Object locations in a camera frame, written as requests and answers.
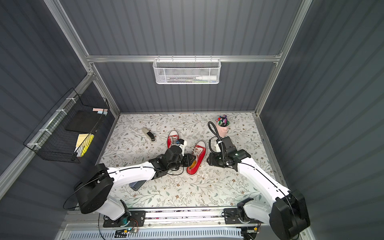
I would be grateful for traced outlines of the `pink pen cup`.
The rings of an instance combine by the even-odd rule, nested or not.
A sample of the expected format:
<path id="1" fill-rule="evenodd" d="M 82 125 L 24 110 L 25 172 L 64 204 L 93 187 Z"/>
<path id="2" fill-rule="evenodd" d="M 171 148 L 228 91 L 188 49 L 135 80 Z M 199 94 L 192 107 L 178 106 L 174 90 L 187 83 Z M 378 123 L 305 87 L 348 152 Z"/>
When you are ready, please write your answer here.
<path id="1" fill-rule="evenodd" d="M 221 138 L 225 138 L 227 136 L 228 131 L 229 131 L 229 127 L 221 127 L 218 125 L 218 123 L 216 123 L 216 128 L 217 128 L 217 130 L 219 132 L 219 136 Z"/>

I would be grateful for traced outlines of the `coloured markers in cup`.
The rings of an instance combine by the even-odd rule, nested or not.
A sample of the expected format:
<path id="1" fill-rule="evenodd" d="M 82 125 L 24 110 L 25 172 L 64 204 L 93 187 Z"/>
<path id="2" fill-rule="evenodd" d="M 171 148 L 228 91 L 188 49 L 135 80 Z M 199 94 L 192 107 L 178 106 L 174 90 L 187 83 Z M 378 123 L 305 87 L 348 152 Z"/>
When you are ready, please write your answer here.
<path id="1" fill-rule="evenodd" d="M 222 116 L 219 116 L 217 118 L 217 121 L 216 121 L 217 125 L 219 127 L 228 127 L 229 124 L 230 124 L 230 121 L 228 120 L 228 116 L 227 115 L 222 115 Z"/>

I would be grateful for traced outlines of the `red sneaker one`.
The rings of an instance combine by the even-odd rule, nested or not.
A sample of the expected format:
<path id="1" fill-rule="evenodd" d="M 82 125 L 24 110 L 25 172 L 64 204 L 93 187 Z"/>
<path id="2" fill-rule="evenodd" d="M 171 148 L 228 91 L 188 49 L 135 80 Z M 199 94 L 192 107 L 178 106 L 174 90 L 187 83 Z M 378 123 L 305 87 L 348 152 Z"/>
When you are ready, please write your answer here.
<path id="1" fill-rule="evenodd" d="M 172 130 L 167 137 L 167 148 L 180 145 L 180 135 L 176 130 Z"/>
<path id="2" fill-rule="evenodd" d="M 190 171 L 189 167 L 187 168 L 187 174 L 193 176 L 197 173 L 201 163 L 203 162 L 207 153 L 207 144 L 205 141 L 201 140 L 197 142 L 194 146 L 193 156 L 196 157 L 194 161 L 197 161 L 196 166 Z"/>

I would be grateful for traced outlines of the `yellow insole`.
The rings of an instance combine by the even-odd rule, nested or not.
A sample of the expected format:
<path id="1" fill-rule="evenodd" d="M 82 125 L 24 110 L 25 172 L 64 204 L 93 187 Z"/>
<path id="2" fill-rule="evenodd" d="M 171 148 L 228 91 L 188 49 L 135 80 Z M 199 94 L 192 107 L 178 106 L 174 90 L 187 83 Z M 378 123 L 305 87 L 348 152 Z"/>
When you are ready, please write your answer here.
<path id="1" fill-rule="evenodd" d="M 193 161 L 193 163 L 189 166 L 189 170 L 191 171 L 197 164 L 197 161 Z"/>

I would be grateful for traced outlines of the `white marker in basket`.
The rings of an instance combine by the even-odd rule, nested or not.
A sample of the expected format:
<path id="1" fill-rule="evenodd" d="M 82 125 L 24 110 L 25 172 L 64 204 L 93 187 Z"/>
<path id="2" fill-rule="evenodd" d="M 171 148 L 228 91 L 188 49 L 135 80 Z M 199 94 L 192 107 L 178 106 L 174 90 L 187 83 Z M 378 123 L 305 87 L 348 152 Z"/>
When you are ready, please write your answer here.
<path id="1" fill-rule="evenodd" d="M 195 81 L 213 83 L 217 81 L 217 76 L 198 76 L 195 77 Z"/>

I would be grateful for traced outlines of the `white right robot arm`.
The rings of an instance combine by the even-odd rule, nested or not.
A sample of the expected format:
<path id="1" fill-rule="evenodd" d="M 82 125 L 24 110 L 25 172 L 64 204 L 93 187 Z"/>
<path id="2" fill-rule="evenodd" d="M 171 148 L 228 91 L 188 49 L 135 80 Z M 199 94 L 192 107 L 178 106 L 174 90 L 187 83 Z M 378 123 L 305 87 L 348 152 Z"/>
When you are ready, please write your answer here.
<path id="1" fill-rule="evenodd" d="M 217 149 L 209 154 L 210 166 L 230 168 L 247 178 L 262 196 L 265 204 L 247 198 L 230 212 L 224 210 L 227 222 L 258 221 L 272 228 L 280 240 L 291 240 L 311 225 L 307 204 L 300 191 L 291 191 L 267 174 L 245 150 L 237 150 L 230 137 L 218 138 Z"/>

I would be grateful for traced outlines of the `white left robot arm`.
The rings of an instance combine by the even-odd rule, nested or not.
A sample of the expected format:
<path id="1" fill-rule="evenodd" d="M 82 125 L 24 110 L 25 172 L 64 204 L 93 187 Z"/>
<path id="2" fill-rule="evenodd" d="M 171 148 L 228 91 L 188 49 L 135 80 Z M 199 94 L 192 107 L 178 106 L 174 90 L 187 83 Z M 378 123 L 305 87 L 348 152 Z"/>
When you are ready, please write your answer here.
<path id="1" fill-rule="evenodd" d="M 97 212 L 116 221 L 130 213 L 122 200 L 112 197 L 111 191 L 136 182 L 146 182 L 166 176 L 169 171 L 189 167 L 196 160 L 181 147 L 172 146 L 165 154 L 147 162 L 121 168 L 97 164 L 75 185 L 75 196 L 82 214 Z"/>

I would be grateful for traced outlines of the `black notebook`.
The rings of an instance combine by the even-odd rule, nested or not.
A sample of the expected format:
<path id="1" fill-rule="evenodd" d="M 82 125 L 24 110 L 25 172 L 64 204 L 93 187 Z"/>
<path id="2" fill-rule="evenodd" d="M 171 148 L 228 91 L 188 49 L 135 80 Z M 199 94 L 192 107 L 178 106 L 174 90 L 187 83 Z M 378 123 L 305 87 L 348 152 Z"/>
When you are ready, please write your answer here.
<path id="1" fill-rule="evenodd" d="M 99 129 L 105 116 L 91 111 L 77 111 L 75 116 L 65 126 L 66 131 L 80 134 L 94 134 Z"/>

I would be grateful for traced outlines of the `grey blue calculator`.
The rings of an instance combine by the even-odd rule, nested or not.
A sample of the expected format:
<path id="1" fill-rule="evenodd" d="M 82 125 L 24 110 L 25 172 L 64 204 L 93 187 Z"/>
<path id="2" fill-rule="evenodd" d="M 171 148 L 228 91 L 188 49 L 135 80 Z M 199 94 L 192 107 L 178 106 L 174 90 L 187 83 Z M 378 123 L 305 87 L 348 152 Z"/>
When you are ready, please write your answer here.
<path id="1" fill-rule="evenodd" d="M 146 181 L 137 181 L 137 182 L 130 183 L 129 186 L 132 190 L 138 191 L 144 185 L 145 182 Z"/>

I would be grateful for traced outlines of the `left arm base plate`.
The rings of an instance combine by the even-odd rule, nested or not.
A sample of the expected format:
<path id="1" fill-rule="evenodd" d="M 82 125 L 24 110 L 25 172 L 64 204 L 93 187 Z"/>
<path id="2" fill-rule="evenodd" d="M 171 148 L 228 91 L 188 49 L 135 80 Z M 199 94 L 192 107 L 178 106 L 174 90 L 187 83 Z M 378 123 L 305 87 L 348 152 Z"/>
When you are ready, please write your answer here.
<path id="1" fill-rule="evenodd" d="M 142 227 L 146 218 L 146 211 L 130 211 L 128 214 L 122 215 L 117 220 L 111 220 L 104 216 L 104 228 L 133 228 Z"/>

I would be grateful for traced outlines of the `yellow sticky note pad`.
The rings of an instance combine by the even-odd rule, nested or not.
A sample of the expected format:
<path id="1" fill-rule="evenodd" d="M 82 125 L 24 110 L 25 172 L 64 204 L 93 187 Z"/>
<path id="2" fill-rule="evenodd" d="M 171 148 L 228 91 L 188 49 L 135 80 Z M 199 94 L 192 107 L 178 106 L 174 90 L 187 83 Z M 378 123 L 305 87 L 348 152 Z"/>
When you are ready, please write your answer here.
<path id="1" fill-rule="evenodd" d="M 93 134 L 79 134 L 75 146 L 75 156 L 81 158 L 88 151 L 92 141 L 94 139 Z"/>

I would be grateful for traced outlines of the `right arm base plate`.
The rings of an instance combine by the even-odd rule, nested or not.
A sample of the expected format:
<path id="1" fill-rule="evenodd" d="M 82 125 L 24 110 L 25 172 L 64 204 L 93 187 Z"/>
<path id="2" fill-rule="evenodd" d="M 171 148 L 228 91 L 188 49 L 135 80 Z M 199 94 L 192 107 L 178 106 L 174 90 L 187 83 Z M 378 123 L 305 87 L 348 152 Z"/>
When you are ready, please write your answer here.
<path id="1" fill-rule="evenodd" d="M 221 215 L 224 218 L 226 225 L 258 223 L 257 220 L 248 218 L 245 213 L 237 208 L 225 208 L 223 209 Z"/>

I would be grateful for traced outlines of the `beige and black stapler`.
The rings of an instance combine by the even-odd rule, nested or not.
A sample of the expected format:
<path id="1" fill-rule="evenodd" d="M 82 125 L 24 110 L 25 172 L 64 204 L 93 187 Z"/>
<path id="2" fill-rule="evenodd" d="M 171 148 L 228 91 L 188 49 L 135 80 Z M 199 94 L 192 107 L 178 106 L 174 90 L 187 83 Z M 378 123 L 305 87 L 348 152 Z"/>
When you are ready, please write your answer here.
<path id="1" fill-rule="evenodd" d="M 148 130 L 147 128 L 142 128 L 142 132 L 144 133 L 144 135 L 146 137 L 148 137 L 152 142 L 155 142 L 156 141 L 156 137 L 155 135 L 150 131 Z"/>

